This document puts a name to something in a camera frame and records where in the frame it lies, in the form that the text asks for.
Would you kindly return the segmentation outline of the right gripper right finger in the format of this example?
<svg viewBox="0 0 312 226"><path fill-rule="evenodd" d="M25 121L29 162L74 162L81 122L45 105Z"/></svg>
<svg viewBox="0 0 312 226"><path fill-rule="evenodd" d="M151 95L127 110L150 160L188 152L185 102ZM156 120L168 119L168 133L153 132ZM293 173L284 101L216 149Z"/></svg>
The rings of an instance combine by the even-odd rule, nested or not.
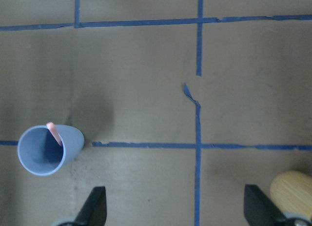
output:
<svg viewBox="0 0 312 226"><path fill-rule="evenodd" d="M250 226L285 226L286 216L257 185L244 187L244 217Z"/></svg>

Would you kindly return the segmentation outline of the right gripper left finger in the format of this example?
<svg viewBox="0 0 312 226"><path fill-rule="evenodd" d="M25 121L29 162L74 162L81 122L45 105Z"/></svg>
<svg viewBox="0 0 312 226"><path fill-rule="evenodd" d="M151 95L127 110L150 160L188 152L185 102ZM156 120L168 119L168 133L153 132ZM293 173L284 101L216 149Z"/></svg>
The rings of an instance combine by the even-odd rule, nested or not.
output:
<svg viewBox="0 0 312 226"><path fill-rule="evenodd" d="M107 220L106 189L92 189L81 210L74 219L75 226L104 226Z"/></svg>

